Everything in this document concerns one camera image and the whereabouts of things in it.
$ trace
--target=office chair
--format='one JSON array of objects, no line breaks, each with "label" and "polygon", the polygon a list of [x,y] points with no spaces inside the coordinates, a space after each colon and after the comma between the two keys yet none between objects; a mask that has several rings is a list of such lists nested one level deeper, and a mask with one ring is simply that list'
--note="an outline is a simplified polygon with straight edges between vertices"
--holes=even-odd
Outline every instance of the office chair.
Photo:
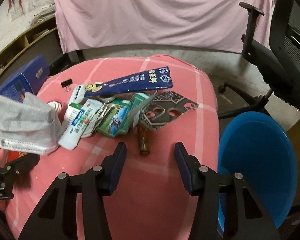
[{"label": "office chair", "polygon": [[242,56],[257,66],[270,90],[265,96],[252,97],[229,83],[218,88],[222,94],[229,87],[249,106],[218,115],[219,119],[235,117],[248,111],[269,115],[265,109],[274,93],[286,103],[300,110],[300,7],[294,0],[277,0],[270,27],[270,49],[253,39],[256,21],[264,15],[260,9],[240,2],[249,14],[246,34],[242,35]]}]

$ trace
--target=gray cloth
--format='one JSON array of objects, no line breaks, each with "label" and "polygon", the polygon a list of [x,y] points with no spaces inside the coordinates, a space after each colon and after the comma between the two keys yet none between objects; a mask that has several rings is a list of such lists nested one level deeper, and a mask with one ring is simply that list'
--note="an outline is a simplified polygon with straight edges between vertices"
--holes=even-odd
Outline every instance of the gray cloth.
[{"label": "gray cloth", "polygon": [[0,146],[48,155],[58,148],[64,128],[48,104],[31,93],[25,95],[23,104],[0,95]]}]

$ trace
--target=metal screw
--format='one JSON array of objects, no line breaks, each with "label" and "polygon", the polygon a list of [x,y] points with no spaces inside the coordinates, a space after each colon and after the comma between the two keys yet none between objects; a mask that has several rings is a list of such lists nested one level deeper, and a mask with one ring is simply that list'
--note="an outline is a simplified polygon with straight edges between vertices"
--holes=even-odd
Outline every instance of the metal screw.
[{"label": "metal screw", "polygon": [[59,179],[64,179],[67,176],[67,174],[65,172],[62,172],[58,175]]},{"label": "metal screw", "polygon": [[240,172],[236,172],[236,173],[234,174],[234,176],[235,176],[237,179],[242,179],[242,178],[243,178],[243,176],[242,176],[242,174],[241,174]]},{"label": "metal screw", "polygon": [[100,165],[96,165],[92,169],[93,169],[93,171],[101,171],[102,167]]},{"label": "metal screw", "polygon": [[207,166],[202,165],[199,167],[199,171],[201,171],[201,172],[207,172],[208,170],[209,170],[209,168]]}]

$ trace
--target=blue gripper pad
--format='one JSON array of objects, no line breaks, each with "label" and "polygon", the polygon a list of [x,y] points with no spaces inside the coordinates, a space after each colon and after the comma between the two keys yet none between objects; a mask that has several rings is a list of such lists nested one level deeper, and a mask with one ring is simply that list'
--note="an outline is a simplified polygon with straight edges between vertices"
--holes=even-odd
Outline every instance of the blue gripper pad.
[{"label": "blue gripper pad", "polygon": [[99,192],[111,196],[117,189],[122,168],[127,157],[127,147],[123,142],[118,143],[114,153],[103,159],[101,164],[104,174],[99,184]]},{"label": "blue gripper pad", "polygon": [[182,142],[178,142],[174,148],[174,156],[179,168],[185,190],[191,196],[195,196],[199,183],[198,168],[201,166],[195,156],[189,155]]}]

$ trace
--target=plaid tablecloth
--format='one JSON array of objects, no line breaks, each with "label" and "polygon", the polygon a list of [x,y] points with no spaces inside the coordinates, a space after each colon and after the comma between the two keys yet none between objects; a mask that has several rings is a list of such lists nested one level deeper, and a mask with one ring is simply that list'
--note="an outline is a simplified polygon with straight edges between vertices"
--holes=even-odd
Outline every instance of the plaid tablecloth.
[{"label": "plaid tablecloth", "polygon": [[[101,58],[82,62],[50,77],[38,97],[45,102],[59,101],[66,106],[72,90],[66,92],[61,82],[71,78],[76,84],[106,82],[139,71],[168,66],[173,91],[199,104],[162,129],[149,134],[150,155],[139,154],[137,131],[116,139],[96,133],[81,139],[69,151],[62,147],[49,156],[42,156],[31,171],[31,185],[13,189],[14,198],[6,209],[8,224],[18,238],[32,210],[51,182],[61,172],[70,176],[84,173],[112,154],[118,142],[127,145],[125,162],[118,189],[104,197],[109,228],[114,240],[183,240],[188,239],[196,208],[196,197],[183,187],[174,160],[176,142],[183,142],[188,153],[201,164],[216,170],[219,126],[217,101],[207,75],[193,65],[167,55],[151,57]],[[84,239],[82,196],[77,197],[78,238]]]}]

